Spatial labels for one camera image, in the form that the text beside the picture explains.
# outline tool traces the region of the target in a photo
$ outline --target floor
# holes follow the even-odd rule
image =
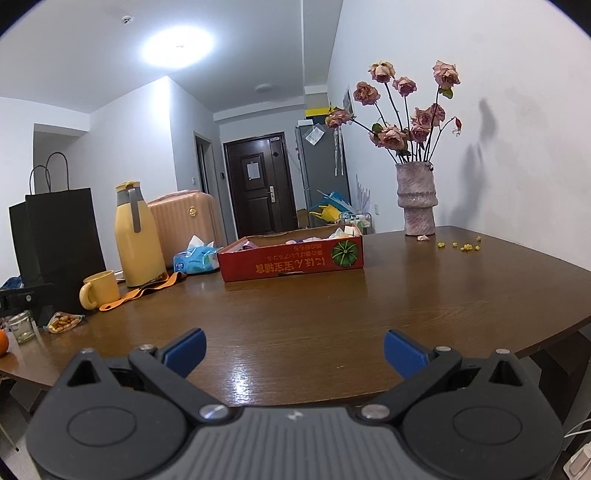
[[[0,432],[0,458],[8,465],[18,480],[40,480],[25,446],[27,422],[18,408],[17,401],[7,396],[0,401],[0,422],[17,444],[17,452]]]

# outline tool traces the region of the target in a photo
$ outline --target dried rose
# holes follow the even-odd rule
[[[460,122],[458,117],[456,117],[456,129],[453,131],[453,133],[455,133],[457,137],[459,137],[462,133],[462,122]]]
[[[438,60],[433,67],[435,81],[443,90],[449,90],[454,85],[460,84],[455,65],[449,65]]]
[[[434,103],[431,105],[429,109],[431,115],[433,115],[433,126],[439,127],[439,122],[443,122],[445,120],[445,110],[439,105],[438,103]]]
[[[375,105],[380,96],[376,87],[372,87],[366,82],[359,82],[357,89],[353,92],[355,101],[361,102],[363,105]]]
[[[433,117],[431,116],[431,109],[427,110],[420,110],[415,108],[414,115],[411,117],[413,120],[413,125],[418,125],[421,128],[426,130],[431,130],[431,122],[433,121]]]
[[[424,129],[419,125],[413,125],[410,129],[411,139],[417,143],[423,143],[427,140],[427,137],[429,136],[429,131],[430,130]]]
[[[371,73],[372,80],[379,83],[388,83],[390,79],[394,78],[396,72],[394,71],[394,65],[388,61],[380,61],[374,63],[368,70]]]
[[[417,84],[408,77],[400,77],[398,80],[394,79],[392,86],[396,88],[398,93],[403,97],[407,97],[411,93],[417,91]]]
[[[347,110],[336,108],[333,112],[326,115],[325,122],[329,128],[338,128],[349,120],[351,120],[351,114]]]
[[[374,143],[374,145],[378,148],[382,148],[384,146],[384,144],[382,142],[380,142],[379,140],[379,136],[378,134],[375,134],[373,132],[369,133],[369,139]]]
[[[386,127],[378,135],[379,142],[389,150],[406,150],[407,135],[401,132],[396,125]]]

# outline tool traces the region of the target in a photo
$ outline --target yellow mug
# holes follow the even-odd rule
[[[79,298],[86,310],[94,310],[105,303],[119,300],[121,295],[117,280],[115,280],[115,273],[112,270],[107,270],[85,278]]]

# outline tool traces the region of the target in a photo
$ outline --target suitcase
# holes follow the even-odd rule
[[[183,190],[148,202],[156,220],[160,245],[167,268],[173,266],[173,257],[187,249],[193,235],[207,245],[226,245],[217,201],[207,193]]]

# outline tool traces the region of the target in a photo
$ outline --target orange strap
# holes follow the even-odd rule
[[[173,285],[181,282],[185,277],[186,275],[181,272],[175,272],[170,276],[168,276],[168,274],[164,274],[159,279],[146,283],[146,285],[142,285],[140,288],[135,288],[127,292],[119,300],[114,301],[113,303],[101,305],[99,310],[102,312],[113,310],[114,308],[118,307],[119,305],[123,305],[128,301],[140,298],[147,291],[156,291],[162,290],[163,288],[172,287]]]

